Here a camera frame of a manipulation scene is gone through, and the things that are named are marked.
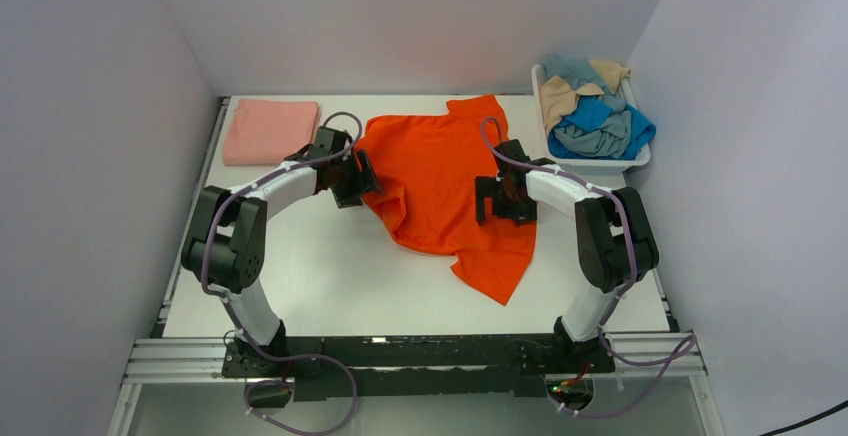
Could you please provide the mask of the orange t shirt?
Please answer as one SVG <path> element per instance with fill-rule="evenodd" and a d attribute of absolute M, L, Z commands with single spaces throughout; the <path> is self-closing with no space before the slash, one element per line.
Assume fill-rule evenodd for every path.
<path fill-rule="evenodd" d="M 537 225 L 476 221 L 475 179 L 496 174 L 486 147 L 507 131 L 493 95 L 450 100 L 443 115 L 382 115 L 368 120 L 358 148 L 374 167 L 379 193 L 364 201 L 400 246 L 455 257 L 451 270 L 501 305 L 529 267 Z"/>

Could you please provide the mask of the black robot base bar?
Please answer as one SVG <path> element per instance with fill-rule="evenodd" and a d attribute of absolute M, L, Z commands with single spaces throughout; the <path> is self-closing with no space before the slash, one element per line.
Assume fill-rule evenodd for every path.
<path fill-rule="evenodd" d="M 510 393 L 541 397 L 540 381 L 610 375 L 613 358 L 595 341 L 552 333 L 291 337 L 295 362 L 272 362 L 243 342 L 226 345 L 226 379 L 285 379 L 297 402 L 357 395 Z"/>

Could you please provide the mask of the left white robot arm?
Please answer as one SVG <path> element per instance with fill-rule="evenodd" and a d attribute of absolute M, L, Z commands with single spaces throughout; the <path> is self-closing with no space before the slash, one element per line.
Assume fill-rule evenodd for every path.
<path fill-rule="evenodd" d="M 338 208 L 360 206 L 381 187 L 357 138 L 320 127 L 312 142 L 270 172 L 240 186 L 204 187 L 181 249 L 181 265 L 202 291 L 217 298 L 236 337 L 249 348 L 248 363 L 264 376 L 279 373 L 289 356 L 285 324 L 262 287 L 267 225 L 294 203 L 332 193 Z"/>

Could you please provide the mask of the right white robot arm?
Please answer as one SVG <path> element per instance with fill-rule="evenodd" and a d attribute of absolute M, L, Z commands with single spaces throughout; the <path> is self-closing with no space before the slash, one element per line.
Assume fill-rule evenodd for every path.
<path fill-rule="evenodd" d="M 536 221 L 544 204 L 575 224 L 581 291 L 555 322 L 563 334 L 551 344 L 557 367 L 574 371 L 604 345 L 607 322 L 630 289 L 659 263 L 659 250 L 639 193 L 610 189 L 530 159 L 517 140 L 491 146 L 497 173 L 475 180 L 475 219 L 506 219 L 516 226 Z"/>

